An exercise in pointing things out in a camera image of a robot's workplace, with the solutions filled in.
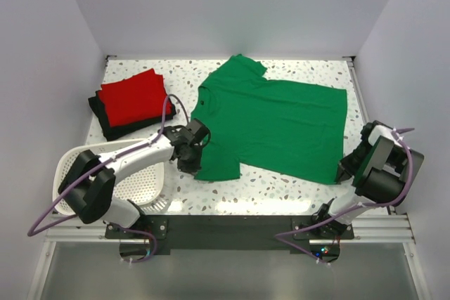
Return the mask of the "green t shirt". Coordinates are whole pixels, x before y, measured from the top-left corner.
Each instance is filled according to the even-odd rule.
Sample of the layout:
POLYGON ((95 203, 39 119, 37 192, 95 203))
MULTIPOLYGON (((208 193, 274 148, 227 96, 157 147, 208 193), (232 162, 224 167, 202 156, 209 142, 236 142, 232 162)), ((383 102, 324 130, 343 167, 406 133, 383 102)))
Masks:
POLYGON ((331 185, 344 155, 347 92, 267 79, 260 62, 230 57, 198 87, 192 118, 211 134, 199 181, 240 178, 243 164, 331 185))

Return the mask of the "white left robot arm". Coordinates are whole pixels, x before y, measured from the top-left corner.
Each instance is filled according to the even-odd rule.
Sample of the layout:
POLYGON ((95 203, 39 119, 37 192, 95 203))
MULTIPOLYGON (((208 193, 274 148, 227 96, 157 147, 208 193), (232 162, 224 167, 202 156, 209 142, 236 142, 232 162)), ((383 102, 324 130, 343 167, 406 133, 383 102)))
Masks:
POLYGON ((211 131, 193 119, 185 126, 166 126, 111 152, 84 150, 58 186, 58 196, 84 224, 102 220, 120 226, 130 238, 141 237, 146 229, 143 211, 130 199, 116 198, 116 185, 150 166, 170 161, 177 162, 179 171, 196 174, 210 139, 211 131))

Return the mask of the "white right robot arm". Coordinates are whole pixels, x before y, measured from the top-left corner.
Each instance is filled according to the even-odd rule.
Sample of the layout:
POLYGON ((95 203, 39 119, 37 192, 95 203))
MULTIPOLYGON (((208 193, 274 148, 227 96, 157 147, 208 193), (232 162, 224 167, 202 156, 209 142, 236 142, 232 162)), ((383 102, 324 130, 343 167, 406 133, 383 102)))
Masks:
POLYGON ((377 120, 364 125, 360 144, 337 165, 335 182, 350 180, 352 189, 313 214, 313 233, 323 239, 341 236, 364 212, 404 201, 425 159, 404 142, 404 134, 413 130, 377 120))

